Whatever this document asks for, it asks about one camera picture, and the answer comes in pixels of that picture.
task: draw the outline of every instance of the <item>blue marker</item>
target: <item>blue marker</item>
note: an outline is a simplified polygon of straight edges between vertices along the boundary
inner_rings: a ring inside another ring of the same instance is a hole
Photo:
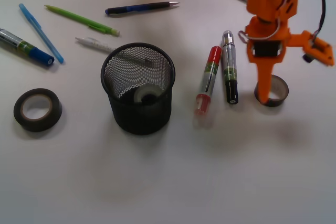
[[[51,52],[53,52],[54,56],[59,61],[59,63],[63,63],[64,62],[63,57],[59,54],[57,49],[53,46],[51,41],[48,39],[47,35],[42,31],[42,28],[41,28],[40,24],[37,22],[37,20],[32,16],[32,14],[30,14],[30,12],[27,10],[27,8],[24,6],[24,4],[19,4],[19,7],[20,7],[21,11],[23,12],[23,14],[25,15],[25,17],[27,18],[27,20],[29,21],[29,23],[31,23],[31,25],[37,31],[39,36],[42,38],[42,40],[45,42],[45,44],[49,47]]]
[[[53,64],[54,58],[49,54],[41,51],[32,44],[20,39],[19,37],[11,34],[9,31],[0,28],[0,42],[9,47],[15,49],[18,52],[22,52],[26,56],[40,62],[43,65],[49,66]]]
[[[109,14],[123,14],[129,12],[143,12],[145,10],[155,10],[161,8],[168,8],[170,6],[178,5],[179,2],[159,2],[159,3],[151,3],[144,5],[131,5],[131,6],[123,6],[116,8],[108,8],[105,10],[107,15]]]

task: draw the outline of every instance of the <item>black tape roll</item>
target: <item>black tape roll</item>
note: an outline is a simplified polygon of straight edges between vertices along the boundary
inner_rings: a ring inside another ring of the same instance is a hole
[[[257,100],[260,102],[259,94],[258,94],[258,88],[259,88],[258,84],[259,83],[257,83],[256,88],[254,90],[254,95],[257,98]],[[271,92],[276,94],[279,98],[278,99],[269,98],[265,104],[262,104],[261,102],[260,103],[264,106],[274,108],[274,107],[278,107],[283,104],[283,102],[285,101],[285,99],[287,98],[289,94],[289,88],[288,88],[287,83],[284,80],[272,74]]]
[[[50,103],[48,112],[37,119],[29,119],[23,113],[23,107],[25,102],[32,97],[44,97]],[[58,100],[58,97],[52,91],[48,89],[32,89],[23,95],[16,101],[14,105],[14,118],[15,120],[28,131],[40,132],[45,131],[53,127],[62,115],[62,105]]]

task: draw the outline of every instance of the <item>mesh pen holder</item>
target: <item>mesh pen holder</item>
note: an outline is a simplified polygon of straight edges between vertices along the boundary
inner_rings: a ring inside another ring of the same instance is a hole
[[[172,60],[146,43],[117,48],[101,69],[101,83],[116,122],[136,135],[154,133],[169,121],[174,81]]]

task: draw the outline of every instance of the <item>tape roll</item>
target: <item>tape roll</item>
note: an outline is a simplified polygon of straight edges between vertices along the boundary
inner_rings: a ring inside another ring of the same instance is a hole
[[[140,86],[134,94],[134,102],[146,102],[148,99],[157,98],[164,92],[159,85],[147,83]]]
[[[38,100],[41,102],[49,103],[49,109],[47,113],[39,118],[31,119],[25,115],[24,110],[29,109],[29,103],[35,100],[38,104]],[[53,127],[62,115],[62,105],[58,100],[58,97],[52,91],[48,89],[32,89],[23,95],[16,101],[14,105],[14,118],[15,120],[28,131],[40,132],[45,131]]]
[[[259,94],[258,94],[258,88],[259,88],[258,84],[259,83],[257,83],[256,88],[254,90],[254,95],[257,98],[257,100],[260,102]],[[287,83],[284,80],[272,74],[271,92],[276,94],[278,98],[277,99],[269,98],[265,104],[262,104],[261,102],[260,103],[264,106],[274,108],[274,107],[278,107],[283,104],[283,102],[285,101],[285,99],[287,98],[289,94],[289,88],[288,88]]]

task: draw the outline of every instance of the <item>orange object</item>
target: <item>orange object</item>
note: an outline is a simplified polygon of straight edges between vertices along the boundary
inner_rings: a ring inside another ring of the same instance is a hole
[[[288,19],[297,13],[297,8],[298,0],[247,0],[247,10],[256,15],[245,29],[249,38],[247,56],[258,68],[259,98],[262,103],[268,101],[273,66],[283,61],[287,47],[302,47],[310,58],[327,66],[334,65],[330,44],[319,38],[314,40],[314,35],[308,31],[301,35],[290,33]],[[274,52],[274,46],[278,46],[276,55],[264,55],[271,49]]]

